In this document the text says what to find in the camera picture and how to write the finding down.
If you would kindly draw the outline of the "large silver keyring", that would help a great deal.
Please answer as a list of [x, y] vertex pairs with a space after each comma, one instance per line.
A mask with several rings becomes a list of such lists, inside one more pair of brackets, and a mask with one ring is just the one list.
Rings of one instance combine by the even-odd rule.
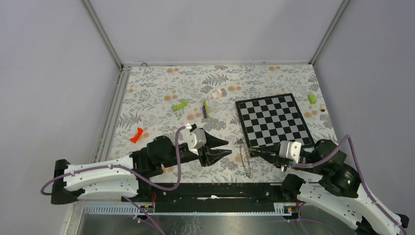
[[246, 177], [249, 179], [253, 178], [252, 168], [250, 164], [250, 155], [248, 149], [246, 148], [245, 142], [242, 138], [238, 139], [235, 144], [238, 147], [239, 155], [242, 163], [242, 167], [244, 169]]

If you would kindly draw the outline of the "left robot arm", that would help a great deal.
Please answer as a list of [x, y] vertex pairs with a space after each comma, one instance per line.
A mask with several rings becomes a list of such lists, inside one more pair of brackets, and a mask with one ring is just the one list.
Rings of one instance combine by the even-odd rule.
[[[146, 201], [152, 194], [150, 186], [164, 191], [178, 187], [182, 163], [198, 161], [202, 167], [207, 167], [230, 155], [231, 150], [221, 148], [227, 144], [228, 141], [196, 128], [188, 133], [186, 142], [158, 136], [138, 151], [105, 162], [71, 164], [60, 159], [55, 162], [54, 178], [50, 182], [50, 201], [53, 205], [65, 205], [97, 196], [136, 197]], [[165, 168], [173, 166], [177, 167], [178, 176], [172, 186], [150, 181], [151, 177], [161, 175]]]

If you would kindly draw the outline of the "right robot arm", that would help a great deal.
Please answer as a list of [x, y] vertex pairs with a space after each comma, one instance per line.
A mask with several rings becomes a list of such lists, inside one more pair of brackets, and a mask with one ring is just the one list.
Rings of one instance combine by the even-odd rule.
[[346, 164], [347, 155], [331, 140], [319, 140], [311, 152], [296, 141], [254, 147], [249, 152], [282, 171], [290, 167], [321, 176], [312, 184], [287, 174], [280, 186], [285, 201], [297, 200], [319, 208], [358, 235], [397, 235], [408, 227], [408, 216], [387, 209], [369, 190], [359, 166]]

